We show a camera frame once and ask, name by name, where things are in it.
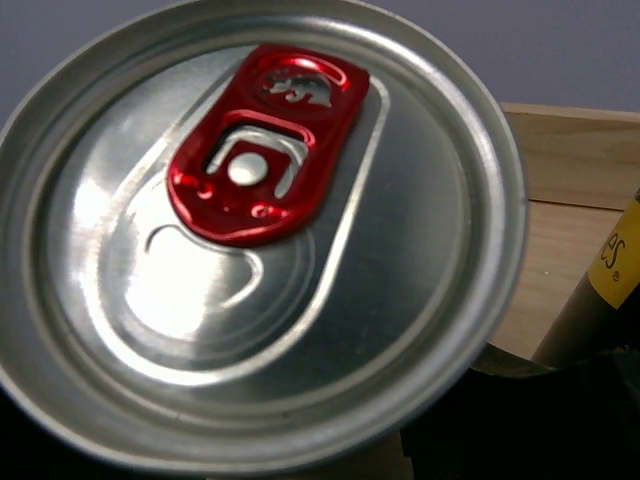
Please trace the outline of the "red blue silver can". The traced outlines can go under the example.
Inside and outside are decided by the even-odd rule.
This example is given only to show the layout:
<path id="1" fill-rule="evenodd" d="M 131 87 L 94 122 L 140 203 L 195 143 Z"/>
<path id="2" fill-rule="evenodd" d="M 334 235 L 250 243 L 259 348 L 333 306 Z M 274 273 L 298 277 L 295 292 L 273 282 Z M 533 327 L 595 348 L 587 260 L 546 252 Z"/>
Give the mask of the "red blue silver can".
<path id="1" fill-rule="evenodd" d="M 357 1 L 189 1 L 1 132 L 1 390 L 137 470 L 298 470 L 398 428 L 518 279 L 523 165 L 478 77 Z"/>

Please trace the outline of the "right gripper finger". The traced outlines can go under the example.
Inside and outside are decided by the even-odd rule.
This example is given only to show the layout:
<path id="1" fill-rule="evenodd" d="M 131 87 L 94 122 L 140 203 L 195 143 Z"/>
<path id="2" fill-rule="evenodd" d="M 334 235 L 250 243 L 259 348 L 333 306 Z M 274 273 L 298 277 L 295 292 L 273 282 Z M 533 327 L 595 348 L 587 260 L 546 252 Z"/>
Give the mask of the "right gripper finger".
<path id="1" fill-rule="evenodd" d="M 470 370 L 401 440 L 417 479 L 636 479 L 639 355 L 528 378 Z"/>

